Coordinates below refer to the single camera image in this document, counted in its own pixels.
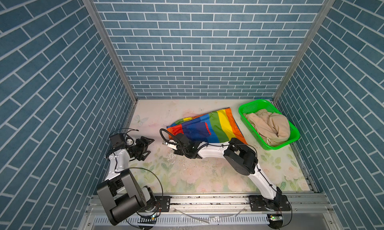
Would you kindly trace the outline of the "rainbow striped shorts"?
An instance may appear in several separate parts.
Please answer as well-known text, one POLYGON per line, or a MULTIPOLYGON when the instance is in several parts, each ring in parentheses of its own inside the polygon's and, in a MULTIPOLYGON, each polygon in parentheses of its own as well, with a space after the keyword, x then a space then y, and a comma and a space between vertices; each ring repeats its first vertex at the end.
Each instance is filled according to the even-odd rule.
POLYGON ((231 108, 180 119, 168 126, 167 130, 175 136, 184 134, 193 141, 224 143, 237 138, 246 143, 231 108))

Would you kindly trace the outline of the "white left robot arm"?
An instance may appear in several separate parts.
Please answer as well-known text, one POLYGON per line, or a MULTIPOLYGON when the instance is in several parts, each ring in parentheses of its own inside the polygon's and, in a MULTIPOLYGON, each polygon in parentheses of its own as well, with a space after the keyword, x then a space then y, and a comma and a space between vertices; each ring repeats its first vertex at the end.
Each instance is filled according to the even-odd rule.
POLYGON ((131 170, 131 160, 144 161, 154 139, 144 136, 133 140, 117 133, 110 136, 110 149, 106 153, 109 170, 105 180, 97 186, 97 194, 110 223, 114 226, 137 212, 156 212, 157 201, 150 187, 140 187, 131 170))

